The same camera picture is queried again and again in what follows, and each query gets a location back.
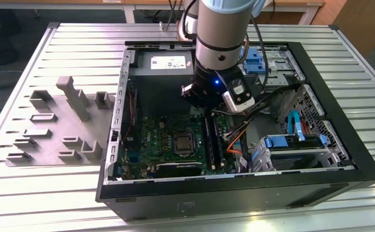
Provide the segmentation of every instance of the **aluminum slotted table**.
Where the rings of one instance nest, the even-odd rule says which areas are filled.
[[[301,42],[375,159],[375,71],[338,30],[261,25],[265,41]],[[257,33],[249,28],[257,41]],[[74,76],[87,94],[117,92],[126,40],[177,40],[158,24],[51,24],[0,114],[0,230],[12,231],[374,231],[375,185],[312,208],[126,223],[95,202],[99,166],[7,167],[34,90]]]

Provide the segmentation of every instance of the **metal mesh panel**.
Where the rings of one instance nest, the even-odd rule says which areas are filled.
[[[324,110],[314,97],[314,93],[309,85],[304,85],[297,92],[293,91],[288,94],[284,94],[284,96],[276,100],[274,105],[277,106],[274,109],[280,115],[278,126],[284,133],[289,133],[289,112],[292,110],[297,110],[301,113],[301,118],[306,122],[310,131],[316,134],[326,135],[329,137],[330,146],[336,149],[334,152],[338,154],[340,158],[342,160],[349,159],[332,123],[326,120],[318,119],[318,117],[324,115]]]

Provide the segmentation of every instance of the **cpu socket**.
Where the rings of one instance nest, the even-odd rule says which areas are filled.
[[[181,157],[187,157],[194,154],[194,135],[191,132],[185,132],[174,135],[174,152]]]

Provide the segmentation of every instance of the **motherboard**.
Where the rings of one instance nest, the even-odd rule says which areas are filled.
[[[230,130],[229,118],[215,116],[220,138]],[[203,115],[146,116],[142,127],[142,147],[129,148],[126,163],[119,167],[125,179],[150,179],[169,176],[175,169],[187,175],[236,172],[236,156],[224,152],[225,163],[213,168],[207,157]]]

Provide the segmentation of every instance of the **green circuit board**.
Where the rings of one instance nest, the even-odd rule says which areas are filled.
[[[224,133],[230,129],[229,118],[225,115],[215,116],[220,129],[221,141]],[[234,173],[236,157],[225,153],[225,167],[211,169],[207,163],[206,142],[203,138],[203,116],[179,115],[167,117],[143,117],[142,126],[142,148],[127,152],[129,169],[127,179],[155,178],[155,165],[161,163],[190,163],[203,164],[203,175]],[[178,154],[178,138],[189,137],[193,141],[191,152]]]
[[[142,162],[206,163],[206,150],[202,133],[202,116],[145,117],[142,128]],[[185,157],[175,154],[175,135],[193,135],[194,149]]]

